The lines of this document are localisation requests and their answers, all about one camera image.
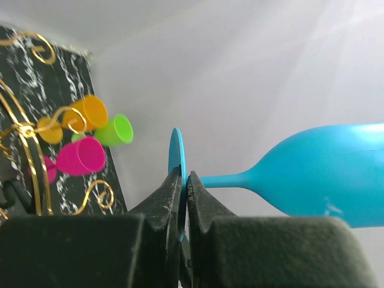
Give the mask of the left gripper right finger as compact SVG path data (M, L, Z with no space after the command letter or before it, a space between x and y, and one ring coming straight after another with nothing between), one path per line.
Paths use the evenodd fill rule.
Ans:
M239 217L191 172L194 287L377 287L351 228L337 218Z

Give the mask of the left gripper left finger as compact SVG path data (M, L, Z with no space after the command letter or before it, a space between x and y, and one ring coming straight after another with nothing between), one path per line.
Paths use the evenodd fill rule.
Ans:
M1 226L2 287L177 287L182 175L126 214L13 216Z

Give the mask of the pink wine glass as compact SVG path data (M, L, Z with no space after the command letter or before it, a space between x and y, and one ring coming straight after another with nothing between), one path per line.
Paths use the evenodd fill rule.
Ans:
M44 156L49 184L56 181L58 172L82 176L103 170L106 153L98 140L91 136L68 143L58 152L56 161Z

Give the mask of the green wine glass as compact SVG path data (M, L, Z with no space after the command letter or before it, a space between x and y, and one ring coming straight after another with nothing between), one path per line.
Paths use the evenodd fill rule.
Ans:
M112 147L131 143L134 139L134 131L128 118L117 114L105 126L97 128L91 136L103 146Z

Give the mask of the blue wine glass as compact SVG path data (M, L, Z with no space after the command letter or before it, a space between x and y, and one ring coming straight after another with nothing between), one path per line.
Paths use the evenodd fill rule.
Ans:
M244 188L291 217L383 226L383 124L327 125L296 133L252 168L205 176L206 188Z

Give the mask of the orange wine glass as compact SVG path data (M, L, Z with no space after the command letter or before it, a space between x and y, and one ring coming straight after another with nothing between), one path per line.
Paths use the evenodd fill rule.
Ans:
M88 94L68 106L60 107L52 116L42 117L35 132L45 142L58 144L63 139L63 129L81 135L105 126L108 119L104 103L95 95Z

